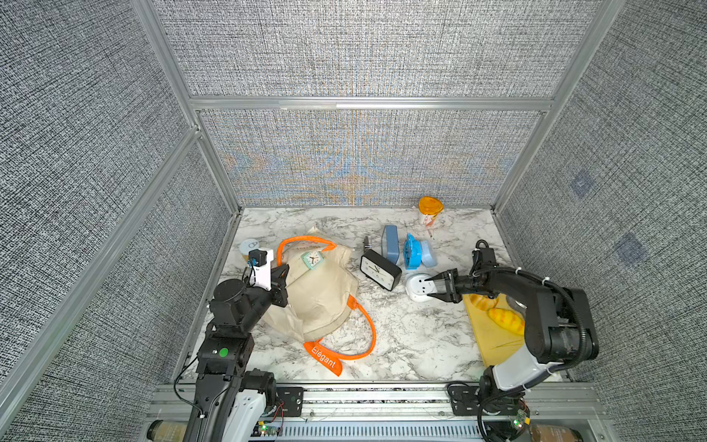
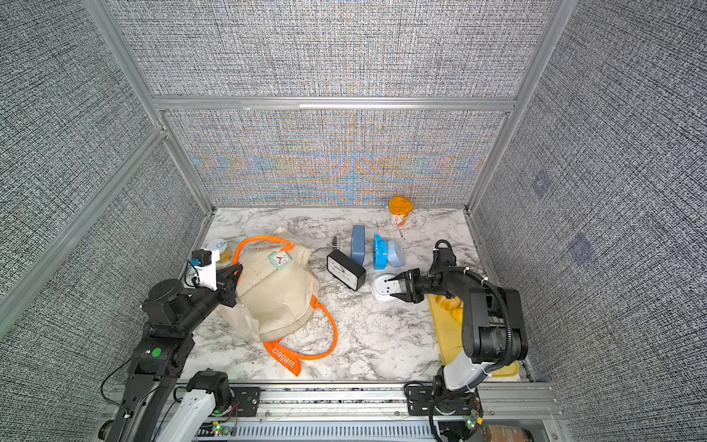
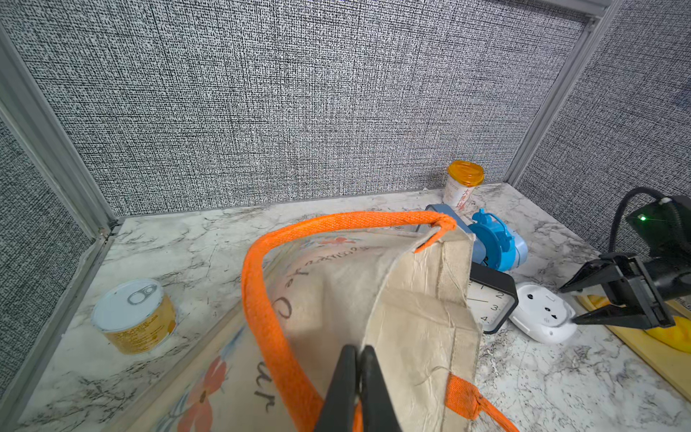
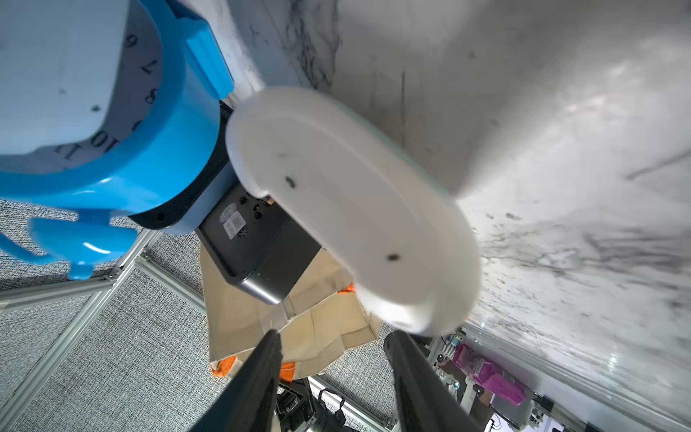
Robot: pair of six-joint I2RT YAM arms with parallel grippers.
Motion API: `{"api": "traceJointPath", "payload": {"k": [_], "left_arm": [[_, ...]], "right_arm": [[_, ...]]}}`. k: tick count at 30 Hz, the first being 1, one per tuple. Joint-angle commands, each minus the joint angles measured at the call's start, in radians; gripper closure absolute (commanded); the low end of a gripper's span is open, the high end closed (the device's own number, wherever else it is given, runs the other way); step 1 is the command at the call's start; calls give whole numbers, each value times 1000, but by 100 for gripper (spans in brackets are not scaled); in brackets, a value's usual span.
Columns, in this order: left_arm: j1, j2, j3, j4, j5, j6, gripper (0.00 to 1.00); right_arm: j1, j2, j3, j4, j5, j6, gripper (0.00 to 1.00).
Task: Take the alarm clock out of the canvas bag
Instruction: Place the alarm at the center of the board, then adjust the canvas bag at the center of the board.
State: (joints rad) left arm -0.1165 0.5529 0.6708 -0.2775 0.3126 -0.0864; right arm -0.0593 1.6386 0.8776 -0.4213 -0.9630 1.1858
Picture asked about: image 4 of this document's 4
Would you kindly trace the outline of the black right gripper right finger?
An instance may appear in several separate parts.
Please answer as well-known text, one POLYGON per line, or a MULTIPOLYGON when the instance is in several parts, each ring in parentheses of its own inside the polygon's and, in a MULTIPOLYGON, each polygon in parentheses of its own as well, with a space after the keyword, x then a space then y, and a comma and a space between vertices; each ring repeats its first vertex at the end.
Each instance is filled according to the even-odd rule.
POLYGON ((479 431, 435 374, 409 334, 396 330, 384 340, 392 367, 402 431, 479 431))

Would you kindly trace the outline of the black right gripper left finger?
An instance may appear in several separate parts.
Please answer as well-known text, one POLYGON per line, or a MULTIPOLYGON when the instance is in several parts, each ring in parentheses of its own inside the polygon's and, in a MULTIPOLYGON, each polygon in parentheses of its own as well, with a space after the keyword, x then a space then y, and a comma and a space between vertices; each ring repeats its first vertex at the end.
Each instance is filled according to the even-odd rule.
POLYGON ((282 366, 281 338, 270 330, 192 431, 269 431, 282 366))

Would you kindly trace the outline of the beige canvas tote bag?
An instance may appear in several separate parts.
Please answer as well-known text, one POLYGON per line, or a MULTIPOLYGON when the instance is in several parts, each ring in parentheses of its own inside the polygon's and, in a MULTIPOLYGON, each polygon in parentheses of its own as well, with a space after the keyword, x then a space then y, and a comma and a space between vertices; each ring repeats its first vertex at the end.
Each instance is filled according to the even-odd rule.
POLYGON ((285 381, 321 373, 354 347, 376 340, 383 322, 356 297, 353 277, 322 249, 279 304, 268 305, 230 285, 200 250, 208 322, 209 366, 233 377, 270 330, 281 336, 285 381))

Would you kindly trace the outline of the black square alarm clock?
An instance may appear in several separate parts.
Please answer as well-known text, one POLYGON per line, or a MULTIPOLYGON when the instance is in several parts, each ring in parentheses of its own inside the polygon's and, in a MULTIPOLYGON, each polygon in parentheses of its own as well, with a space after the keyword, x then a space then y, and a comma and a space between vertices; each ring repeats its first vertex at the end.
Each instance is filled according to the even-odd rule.
POLYGON ((277 203, 234 185, 196 234, 225 281, 266 304, 279 304, 320 244, 277 203))

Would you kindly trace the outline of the white round alarm clock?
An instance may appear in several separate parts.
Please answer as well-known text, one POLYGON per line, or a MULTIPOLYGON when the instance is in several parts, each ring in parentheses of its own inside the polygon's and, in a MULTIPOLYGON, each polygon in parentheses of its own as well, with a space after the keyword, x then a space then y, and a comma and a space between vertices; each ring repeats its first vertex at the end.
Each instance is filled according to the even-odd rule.
POLYGON ((396 329, 440 336, 480 297, 482 266, 455 198, 379 129, 304 87, 269 87, 230 117, 245 189, 271 197, 354 278, 363 307, 396 329))

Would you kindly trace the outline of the blue round whale alarm clock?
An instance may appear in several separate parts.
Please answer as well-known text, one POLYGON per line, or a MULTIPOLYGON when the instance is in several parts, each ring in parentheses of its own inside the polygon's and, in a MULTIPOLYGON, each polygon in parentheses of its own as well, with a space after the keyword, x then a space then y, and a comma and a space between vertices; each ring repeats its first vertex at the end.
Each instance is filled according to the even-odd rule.
POLYGON ((2 250, 36 265, 67 261, 73 280, 133 245, 136 231, 113 227, 111 218, 151 211, 194 183, 216 147, 221 100, 234 88, 205 19, 179 1, 127 2, 104 123, 81 141, 1 152, 3 199, 77 214, 30 220, 38 253, 7 238, 2 250))

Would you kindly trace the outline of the light blue round alarm clock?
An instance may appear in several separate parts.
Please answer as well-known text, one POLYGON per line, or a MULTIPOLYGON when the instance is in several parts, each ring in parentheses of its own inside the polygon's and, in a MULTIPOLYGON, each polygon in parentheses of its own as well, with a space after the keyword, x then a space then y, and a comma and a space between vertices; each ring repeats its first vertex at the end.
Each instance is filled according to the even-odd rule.
POLYGON ((127 1, 1 4, 1 152, 86 139, 113 97, 127 1))

